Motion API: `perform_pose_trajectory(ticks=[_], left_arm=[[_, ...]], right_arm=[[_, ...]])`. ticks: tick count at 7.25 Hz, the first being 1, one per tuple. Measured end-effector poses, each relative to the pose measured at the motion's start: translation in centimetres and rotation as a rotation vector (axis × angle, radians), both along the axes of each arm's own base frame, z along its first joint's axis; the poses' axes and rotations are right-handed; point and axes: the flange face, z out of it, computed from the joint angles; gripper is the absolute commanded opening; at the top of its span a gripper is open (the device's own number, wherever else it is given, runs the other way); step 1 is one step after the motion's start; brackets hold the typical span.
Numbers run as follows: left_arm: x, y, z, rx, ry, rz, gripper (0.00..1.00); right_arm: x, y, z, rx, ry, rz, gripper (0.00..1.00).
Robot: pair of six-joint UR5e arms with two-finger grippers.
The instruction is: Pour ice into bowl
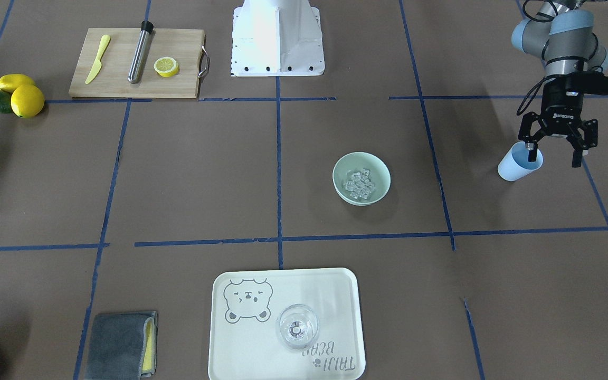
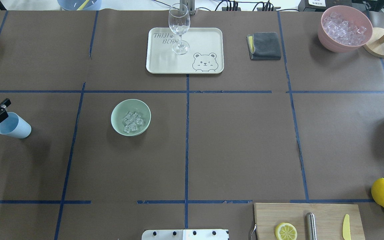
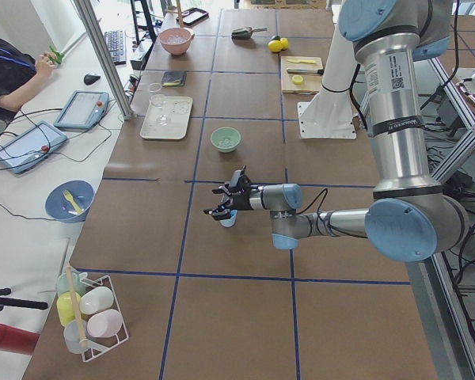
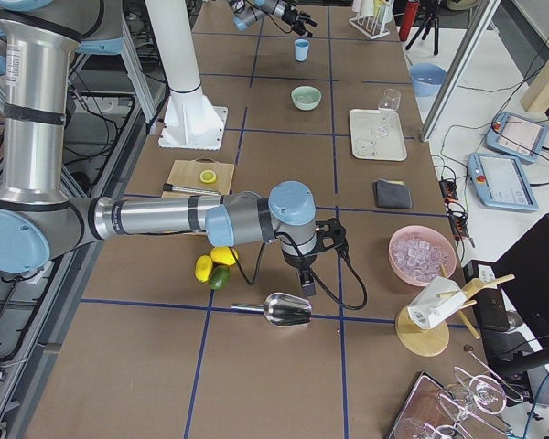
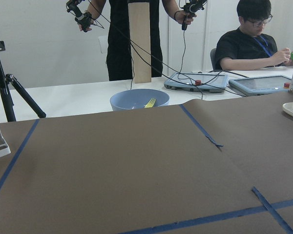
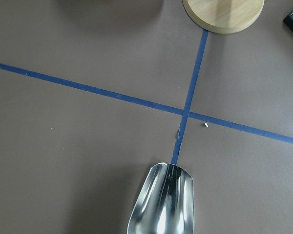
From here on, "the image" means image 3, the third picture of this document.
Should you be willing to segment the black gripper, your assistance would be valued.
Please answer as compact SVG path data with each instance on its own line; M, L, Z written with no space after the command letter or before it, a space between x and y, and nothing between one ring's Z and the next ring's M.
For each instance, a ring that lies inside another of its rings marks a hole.
M234 171L232 177L224 185L212 189L214 194L225 194L229 198L229 205L220 204L215 208L203 210L205 215L210 215L214 220L231 219L231 211L263 210L263 186L254 184L246 175L246 166Z

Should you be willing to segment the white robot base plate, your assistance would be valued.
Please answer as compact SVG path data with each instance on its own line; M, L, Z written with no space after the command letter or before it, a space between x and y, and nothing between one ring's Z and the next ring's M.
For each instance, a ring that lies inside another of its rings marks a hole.
M298 102L302 139L356 139L352 107L344 103Z

